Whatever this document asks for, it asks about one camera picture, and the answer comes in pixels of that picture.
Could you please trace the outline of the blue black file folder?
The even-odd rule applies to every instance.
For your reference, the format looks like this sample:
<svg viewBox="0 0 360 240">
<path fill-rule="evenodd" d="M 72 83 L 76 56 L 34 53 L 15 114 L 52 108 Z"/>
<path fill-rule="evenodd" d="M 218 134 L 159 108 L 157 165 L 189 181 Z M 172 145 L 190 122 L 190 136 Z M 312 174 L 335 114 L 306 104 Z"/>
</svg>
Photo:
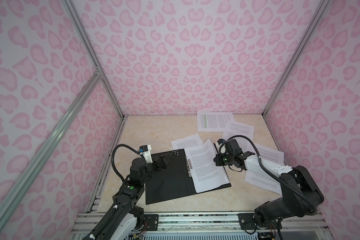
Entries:
<svg viewBox="0 0 360 240">
<path fill-rule="evenodd" d="M 166 170 L 146 183 L 146 204 L 196 195 L 185 150 L 173 150 Z"/>
</svg>

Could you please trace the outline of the printed paper sheet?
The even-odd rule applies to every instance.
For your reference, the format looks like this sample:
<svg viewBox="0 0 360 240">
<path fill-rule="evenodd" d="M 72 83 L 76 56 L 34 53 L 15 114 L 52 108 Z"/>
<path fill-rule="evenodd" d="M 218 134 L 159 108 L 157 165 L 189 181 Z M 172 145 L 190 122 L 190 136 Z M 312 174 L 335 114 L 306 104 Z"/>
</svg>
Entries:
<svg viewBox="0 0 360 240">
<path fill-rule="evenodd" d="M 216 166 L 216 150 L 210 140 L 203 145 L 185 149 L 190 173 L 196 193 L 214 191 L 231 187 L 224 167 Z"/>
</svg>

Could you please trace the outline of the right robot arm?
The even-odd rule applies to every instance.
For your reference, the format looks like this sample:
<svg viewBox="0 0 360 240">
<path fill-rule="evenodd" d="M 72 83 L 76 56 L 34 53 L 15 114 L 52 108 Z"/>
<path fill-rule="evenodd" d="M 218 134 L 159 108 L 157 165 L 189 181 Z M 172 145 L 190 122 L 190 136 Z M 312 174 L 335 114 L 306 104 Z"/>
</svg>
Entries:
<svg viewBox="0 0 360 240">
<path fill-rule="evenodd" d="M 281 187 L 281 197 L 266 202 L 254 210 L 252 225 L 256 229 L 271 226 L 281 228 L 280 220 L 314 216 L 325 197 L 308 169 L 303 166 L 285 166 L 263 159 L 259 149 L 249 140 L 253 151 L 244 151 L 237 141 L 238 135 L 215 144 L 217 154 L 214 162 L 218 167 L 236 167 L 271 178 Z"/>
</svg>

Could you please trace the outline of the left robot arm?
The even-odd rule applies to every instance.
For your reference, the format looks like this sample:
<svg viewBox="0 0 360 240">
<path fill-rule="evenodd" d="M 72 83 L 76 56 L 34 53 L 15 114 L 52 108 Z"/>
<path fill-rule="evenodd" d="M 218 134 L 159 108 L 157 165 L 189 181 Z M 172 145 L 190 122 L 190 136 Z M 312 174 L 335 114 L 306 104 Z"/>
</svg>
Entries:
<svg viewBox="0 0 360 240">
<path fill-rule="evenodd" d="M 145 183 L 154 175 L 166 170 L 171 153 L 153 157 L 151 163 L 144 158 L 132 161 L 129 177 L 123 181 L 119 191 L 113 195 L 113 204 L 87 234 L 85 240 L 124 240 L 133 230 L 144 227 L 144 209 L 136 203 L 145 191 Z"/>
</svg>

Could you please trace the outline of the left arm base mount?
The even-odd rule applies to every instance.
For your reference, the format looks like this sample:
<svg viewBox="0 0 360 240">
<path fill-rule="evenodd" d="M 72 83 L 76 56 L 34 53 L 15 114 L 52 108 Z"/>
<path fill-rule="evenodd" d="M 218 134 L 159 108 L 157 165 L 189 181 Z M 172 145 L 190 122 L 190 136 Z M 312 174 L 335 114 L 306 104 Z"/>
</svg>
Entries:
<svg viewBox="0 0 360 240">
<path fill-rule="evenodd" d="M 120 223 L 121 230 L 138 231 L 138 232 L 151 232 L 157 231 L 159 225 L 158 214 L 146 214 L 141 207 L 133 207 L 132 210 L 125 216 Z"/>
</svg>

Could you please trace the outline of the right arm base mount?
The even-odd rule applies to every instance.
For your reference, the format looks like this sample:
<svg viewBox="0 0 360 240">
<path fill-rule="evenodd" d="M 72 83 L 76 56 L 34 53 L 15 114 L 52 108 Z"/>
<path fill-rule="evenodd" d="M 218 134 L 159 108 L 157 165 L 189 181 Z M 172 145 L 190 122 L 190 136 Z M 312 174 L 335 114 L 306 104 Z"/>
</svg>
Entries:
<svg viewBox="0 0 360 240">
<path fill-rule="evenodd" d="M 279 226 L 278 220 L 265 220 L 262 217 L 257 217 L 255 213 L 239 213 L 237 214 L 241 230 L 252 233 L 260 230 L 282 230 Z"/>
</svg>

